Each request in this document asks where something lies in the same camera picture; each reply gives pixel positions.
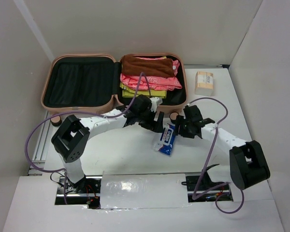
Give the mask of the blue white wet wipes pack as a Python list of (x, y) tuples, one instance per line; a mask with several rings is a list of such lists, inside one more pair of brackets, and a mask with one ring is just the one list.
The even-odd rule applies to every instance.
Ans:
[(164, 124), (162, 133), (157, 133), (153, 139), (152, 149), (170, 157), (176, 138), (174, 129), (175, 126), (172, 124)]

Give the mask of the pink patterned garment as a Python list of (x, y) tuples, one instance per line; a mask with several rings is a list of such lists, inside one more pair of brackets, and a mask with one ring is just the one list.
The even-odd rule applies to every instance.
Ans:
[[(166, 56), (159, 57), (159, 58), (146, 58), (146, 57), (139, 57), (142, 59), (164, 59), (167, 58)], [(139, 89), (140, 90), (165, 90), (165, 91), (173, 91), (175, 89), (182, 89), (182, 84), (177, 78), (178, 69), (180, 66), (180, 62), (178, 60), (173, 60), (173, 71), (176, 74), (175, 77), (171, 78), (163, 78), (163, 77), (155, 77), (155, 76), (146, 76), (143, 72), (139, 76), (129, 76), (124, 75), (123, 73), (120, 74), (120, 81), (124, 85), (129, 88), (136, 89), (136, 85), (140, 82)]]

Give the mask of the yellow-green shorts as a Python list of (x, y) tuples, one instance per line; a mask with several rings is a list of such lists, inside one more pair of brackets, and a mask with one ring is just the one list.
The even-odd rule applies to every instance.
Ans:
[[(122, 97), (123, 98), (132, 98), (135, 94), (135, 90), (132, 88), (127, 87), (123, 83), (120, 83), (120, 88), (122, 89)], [(165, 99), (167, 97), (167, 91), (165, 90), (150, 90), (151, 96), (152, 97), (160, 97), (162, 99)], [(145, 95), (145, 96), (150, 96), (148, 91), (143, 91), (143, 90), (138, 90), (137, 91), (137, 96), (139, 95)]]

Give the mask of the brown towel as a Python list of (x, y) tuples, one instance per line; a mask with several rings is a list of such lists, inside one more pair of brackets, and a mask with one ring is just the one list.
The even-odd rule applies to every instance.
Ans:
[(170, 58), (164, 59), (142, 59), (131, 55), (125, 55), (121, 59), (122, 73), (129, 76), (139, 76), (144, 73), (146, 76), (163, 78), (175, 77), (173, 61)]

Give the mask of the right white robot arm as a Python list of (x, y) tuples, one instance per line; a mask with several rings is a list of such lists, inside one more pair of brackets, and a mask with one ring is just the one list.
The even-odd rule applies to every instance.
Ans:
[(245, 141), (220, 128), (214, 120), (203, 118), (196, 105), (186, 106), (184, 115), (171, 113), (174, 133), (184, 138), (195, 138), (214, 142), (229, 160), (222, 182), (235, 184), (245, 190), (270, 178), (270, 170), (261, 144), (255, 140)]

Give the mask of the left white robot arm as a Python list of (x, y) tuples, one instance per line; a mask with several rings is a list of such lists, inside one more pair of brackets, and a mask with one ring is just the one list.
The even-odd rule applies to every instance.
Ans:
[(79, 193), (86, 187), (86, 175), (82, 169), (80, 157), (88, 140), (94, 136), (135, 123), (147, 130), (162, 133), (164, 113), (159, 112), (158, 119), (155, 120), (160, 104), (162, 104), (162, 99), (159, 97), (148, 98), (145, 95), (139, 95), (131, 102), (131, 105), (119, 106), (101, 116), (87, 118), (68, 116), (52, 137), (51, 142), (60, 154), (67, 176), (64, 182), (68, 182), (69, 188)]

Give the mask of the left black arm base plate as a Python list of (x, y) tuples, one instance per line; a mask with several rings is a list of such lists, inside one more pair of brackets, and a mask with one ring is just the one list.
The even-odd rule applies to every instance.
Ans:
[(87, 176), (83, 184), (74, 188), (64, 175), (58, 173), (58, 178), (50, 180), (57, 185), (55, 205), (86, 205), (89, 209), (100, 209), (100, 194), (102, 176)]

